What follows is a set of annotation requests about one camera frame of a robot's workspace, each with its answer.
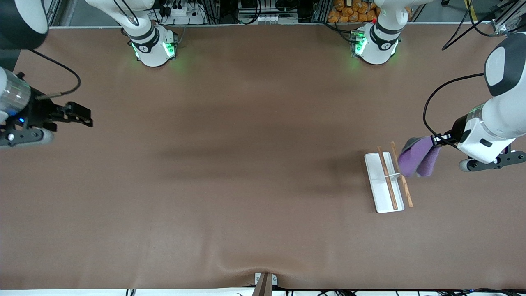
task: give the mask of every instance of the wooden chopstick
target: wooden chopstick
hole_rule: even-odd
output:
[[[398,165],[398,154],[396,153],[396,145],[394,142],[391,142],[391,148],[393,150],[393,157],[394,157],[394,164],[396,166],[397,172],[400,173],[400,166]],[[409,187],[407,186],[407,180],[406,177],[404,177],[402,174],[400,174],[400,178],[402,179],[402,186],[403,191],[406,194],[407,203],[409,204],[409,207],[413,207],[413,200],[411,199],[411,194],[409,193]]]
[[[389,195],[391,196],[391,203],[393,205],[393,210],[398,210],[396,199],[394,197],[395,192],[393,191],[393,185],[391,184],[391,177],[388,177],[389,171],[387,170],[386,159],[383,158],[382,147],[378,146],[377,149],[378,149],[378,155],[380,156],[380,162],[382,163],[383,173],[386,176],[387,189],[389,189]]]

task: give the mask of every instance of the purple cloth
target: purple cloth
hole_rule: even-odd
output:
[[[415,173],[430,176],[439,152],[439,147],[433,147],[431,137],[409,139],[398,157],[400,172],[406,177]]]

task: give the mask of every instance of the white rectangular board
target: white rectangular board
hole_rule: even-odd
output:
[[[391,153],[384,152],[383,158],[386,159],[387,171],[389,172],[389,175],[395,174],[395,167],[393,166]],[[375,200],[376,211],[378,213],[403,211],[404,205],[402,193],[400,192],[400,186],[398,186],[398,179],[395,176],[391,177],[390,179],[398,209],[393,209],[391,196],[389,195],[389,189],[387,188],[387,180],[383,173],[382,163],[380,161],[380,155],[378,153],[366,154],[365,165],[367,167],[367,174],[369,175],[369,182],[371,183],[372,197]]]

